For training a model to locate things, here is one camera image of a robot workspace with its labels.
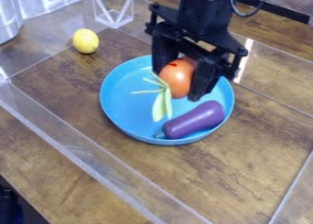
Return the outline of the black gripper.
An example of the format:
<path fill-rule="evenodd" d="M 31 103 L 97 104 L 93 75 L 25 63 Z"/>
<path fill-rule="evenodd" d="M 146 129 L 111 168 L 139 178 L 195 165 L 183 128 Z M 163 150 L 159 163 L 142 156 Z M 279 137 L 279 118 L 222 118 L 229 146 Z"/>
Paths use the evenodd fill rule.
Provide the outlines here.
<path fill-rule="evenodd" d="M 237 0 L 180 0 L 178 8 L 150 4 L 146 33 L 151 35 L 152 71 L 186 54 L 198 64 L 188 100 L 199 101 L 212 91 L 221 76 L 233 79 L 246 48 L 229 33 L 233 15 L 245 17 Z"/>

